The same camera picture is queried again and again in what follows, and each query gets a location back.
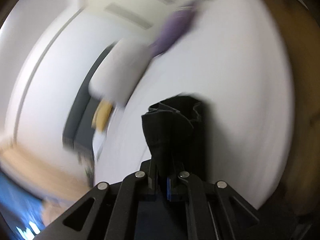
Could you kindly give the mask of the white bed mattress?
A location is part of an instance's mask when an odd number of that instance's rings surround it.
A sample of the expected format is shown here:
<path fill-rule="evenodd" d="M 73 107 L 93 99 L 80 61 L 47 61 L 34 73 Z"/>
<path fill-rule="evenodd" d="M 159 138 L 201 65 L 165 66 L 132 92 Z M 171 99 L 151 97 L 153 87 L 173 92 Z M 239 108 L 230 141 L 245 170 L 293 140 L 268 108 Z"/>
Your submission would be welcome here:
<path fill-rule="evenodd" d="M 223 180 L 261 207 L 283 174 L 294 120 L 291 67 L 263 0 L 204 2 L 191 30 L 152 61 L 109 125 L 96 183 L 122 181 L 151 157 L 142 115 L 178 94 L 208 108 L 209 181 Z"/>

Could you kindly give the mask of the yellow cushion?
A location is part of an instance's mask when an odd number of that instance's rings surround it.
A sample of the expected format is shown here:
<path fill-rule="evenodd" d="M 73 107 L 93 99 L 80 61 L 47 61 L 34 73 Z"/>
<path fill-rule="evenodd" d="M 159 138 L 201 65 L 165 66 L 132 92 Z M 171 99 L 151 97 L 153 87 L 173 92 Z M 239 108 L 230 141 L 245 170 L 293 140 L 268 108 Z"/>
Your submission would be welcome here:
<path fill-rule="evenodd" d="M 112 113 L 113 105 L 105 100 L 101 100 L 92 119 L 92 128 L 98 132 L 102 132 Z"/>

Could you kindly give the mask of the black denim pants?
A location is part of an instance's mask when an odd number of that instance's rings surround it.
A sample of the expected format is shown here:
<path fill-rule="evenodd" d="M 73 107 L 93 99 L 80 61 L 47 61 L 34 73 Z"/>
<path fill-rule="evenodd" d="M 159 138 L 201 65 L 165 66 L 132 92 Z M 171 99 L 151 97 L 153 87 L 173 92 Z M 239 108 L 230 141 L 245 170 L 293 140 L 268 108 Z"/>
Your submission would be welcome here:
<path fill-rule="evenodd" d="M 150 105 L 142 128 L 156 163 L 160 190 L 170 199 L 174 180 L 187 171 L 207 178 L 206 105 L 189 95 L 177 95 Z"/>

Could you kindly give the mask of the purple cushion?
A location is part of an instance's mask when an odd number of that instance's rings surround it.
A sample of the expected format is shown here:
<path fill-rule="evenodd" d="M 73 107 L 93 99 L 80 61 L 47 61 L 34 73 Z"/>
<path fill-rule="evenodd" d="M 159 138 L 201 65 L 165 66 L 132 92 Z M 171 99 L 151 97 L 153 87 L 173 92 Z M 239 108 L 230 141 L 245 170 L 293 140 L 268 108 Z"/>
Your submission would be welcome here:
<path fill-rule="evenodd" d="M 152 57 L 165 53 L 188 31 L 199 5 L 200 0 L 191 0 L 169 16 L 155 42 L 150 46 Z"/>

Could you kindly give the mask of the grey upholstered headboard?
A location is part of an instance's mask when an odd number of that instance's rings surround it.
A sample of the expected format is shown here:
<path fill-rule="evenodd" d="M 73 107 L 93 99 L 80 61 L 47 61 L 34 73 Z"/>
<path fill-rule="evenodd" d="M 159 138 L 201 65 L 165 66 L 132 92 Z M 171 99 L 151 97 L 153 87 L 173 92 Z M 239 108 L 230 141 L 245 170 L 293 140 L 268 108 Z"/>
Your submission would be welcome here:
<path fill-rule="evenodd" d="M 93 154 L 92 140 L 95 130 L 92 128 L 92 120 L 100 100 L 91 97 L 88 85 L 93 74 L 114 45 L 113 43 L 103 50 L 78 90 L 62 134 L 62 143 L 65 148 L 78 153 Z"/>

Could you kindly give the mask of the white pillow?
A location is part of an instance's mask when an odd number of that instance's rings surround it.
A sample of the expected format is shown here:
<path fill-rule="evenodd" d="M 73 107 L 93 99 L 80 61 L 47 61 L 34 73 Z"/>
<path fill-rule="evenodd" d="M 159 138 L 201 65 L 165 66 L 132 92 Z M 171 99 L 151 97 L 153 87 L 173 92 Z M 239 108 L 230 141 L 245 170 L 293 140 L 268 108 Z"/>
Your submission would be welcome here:
<path fill-rule="evenodd" d="M 94 72 L 88 85 L 90 95 L 125 107 L 151 59 L 146 43 L 121 39 Z"/>

